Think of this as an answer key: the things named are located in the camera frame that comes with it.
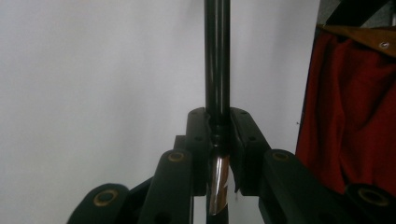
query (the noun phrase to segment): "red bag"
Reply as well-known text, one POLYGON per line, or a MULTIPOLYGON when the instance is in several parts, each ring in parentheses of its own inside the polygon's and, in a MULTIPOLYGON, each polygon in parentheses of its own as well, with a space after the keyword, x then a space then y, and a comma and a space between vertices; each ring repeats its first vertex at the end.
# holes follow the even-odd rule
POLYGON ((396 32, 324 29, 296 155, 330 189, 365 183, 396 197, 396 32))

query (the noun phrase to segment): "white wall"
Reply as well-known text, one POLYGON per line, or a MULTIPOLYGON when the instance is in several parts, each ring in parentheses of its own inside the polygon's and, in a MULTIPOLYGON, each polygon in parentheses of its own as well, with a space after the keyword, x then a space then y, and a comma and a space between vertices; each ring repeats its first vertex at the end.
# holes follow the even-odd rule
MULTIPOLYGON (((295 148, 317 12, 232 1, 232 106, 272 147, 295 148)), ((205 105, 204 67, 203 0, 1 1, 1 223, 65 223, 91 189, 152 176, 205 105)), ((256 198, 230 208, 262 223, 256 198)))

